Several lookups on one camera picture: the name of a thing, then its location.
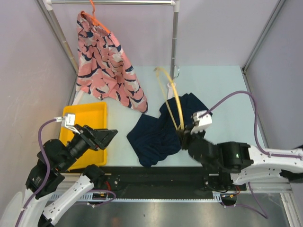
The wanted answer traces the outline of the cream yellow hanger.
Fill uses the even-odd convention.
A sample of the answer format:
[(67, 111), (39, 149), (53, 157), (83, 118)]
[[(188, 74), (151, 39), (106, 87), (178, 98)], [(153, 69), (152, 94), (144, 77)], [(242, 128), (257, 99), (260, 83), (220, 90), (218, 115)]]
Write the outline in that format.
[[(183, 130), (185, 128), (184, 118), (183, 118), (183, 113), (182, 113), (182, 107), (181, 107), (180, 99), (179, 99), (179, 96), (178, 96), (176, 85), (174, 83), (174, 79), (171, 78), (170, 74), (164, 68), (156, 67), (154, 69), (154, 72), (156, 74), (156, 78), (158, 80), (160, 89), (162, 91), (162, 95), (164, 97), (164, 101), (165, 101), (167, 110), (168, 110), (168, 112), (170, 114), (170, 117), (171, 117), (171, 120), (173, 122), (173, 125), (174, 125), (174, 127), (175, 127), (176, 130)], [(168, 79), (168, 84), (167, 84), (167, 90), (168, 91), (167, 92), (164, 91), (164, 87), (163, 87), (162, 82), (160, 80), (160, 74), (161, 73), (163, 75), (165, 75), (167, 77), (167, 79)], [(171, 98), (175, 98), (176, 107), (177, 107), (178, 116), (179, 116), (179, 124), (177, 124), (177, 122), (176, 122), (176, 120), (174, 118), (174, 115), (172, 113), (171, 107), (170, 107), (170, 105), (168, 103), (168, 100), (171, 99)]]

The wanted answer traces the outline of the navy blue shorts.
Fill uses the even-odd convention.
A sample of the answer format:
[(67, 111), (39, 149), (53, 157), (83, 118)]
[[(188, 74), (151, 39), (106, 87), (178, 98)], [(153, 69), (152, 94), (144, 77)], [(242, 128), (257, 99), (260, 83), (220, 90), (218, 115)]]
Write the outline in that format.
[[(179, 96), (185, 126), (192, 123), (191, 116), (208, 108), (194, 94)], [(180, 125), (175, 98), (168, 100), (177, 126)], [(181, 150), (177, 130), (166, 103), (160, 109), (158, 118), (142, 114), (135, 127), (128, 133), (127, 139), (143, 167), (151, 167), (170, 155)]]

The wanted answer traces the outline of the pink patterned shorts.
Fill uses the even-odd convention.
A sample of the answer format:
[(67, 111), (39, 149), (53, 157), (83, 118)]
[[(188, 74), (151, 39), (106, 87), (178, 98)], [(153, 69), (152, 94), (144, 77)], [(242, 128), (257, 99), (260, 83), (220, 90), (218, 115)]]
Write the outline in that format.
[(148, 102), (134, 68), (113, 33), (82, 11), (77, 16), (79, 69), (76, 89), (100, 100), (112, 98), (141, 113)]

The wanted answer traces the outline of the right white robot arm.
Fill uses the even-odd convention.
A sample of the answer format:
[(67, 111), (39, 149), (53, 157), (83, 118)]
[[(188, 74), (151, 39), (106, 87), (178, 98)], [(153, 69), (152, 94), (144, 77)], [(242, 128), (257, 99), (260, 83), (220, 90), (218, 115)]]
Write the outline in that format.
[(303, 149), (263, 149), (243, 142), (213, 144), (204, 139), (205, 131), (195, 127), (178, 129), (181, 147), (202, 168), (217, 174), (224, 190), (255, 180), (284, 178), (291, 183), (303, 181)]

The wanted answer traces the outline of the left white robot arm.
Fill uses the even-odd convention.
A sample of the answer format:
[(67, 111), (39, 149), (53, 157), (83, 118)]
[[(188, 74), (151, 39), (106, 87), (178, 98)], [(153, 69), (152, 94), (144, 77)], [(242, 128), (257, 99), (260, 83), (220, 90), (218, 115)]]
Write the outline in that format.
[(74, 128), (74, 136), (67, 144), (59, 139), (39, 144), (38, 162), (27, 178), (25, 198), (16, 227), (54, 227), (81, 196), (89, 191), (101, 190), (105, 184), (107, 179), (101, 168), (95, 164), (89, 165), (73, 186), (52, 204), (46, 205), (65, 179), (62, 173), (87, 150), (107, 148), (118, 133), (117, 130), (93, 129), (87, 125), (76, 124)]

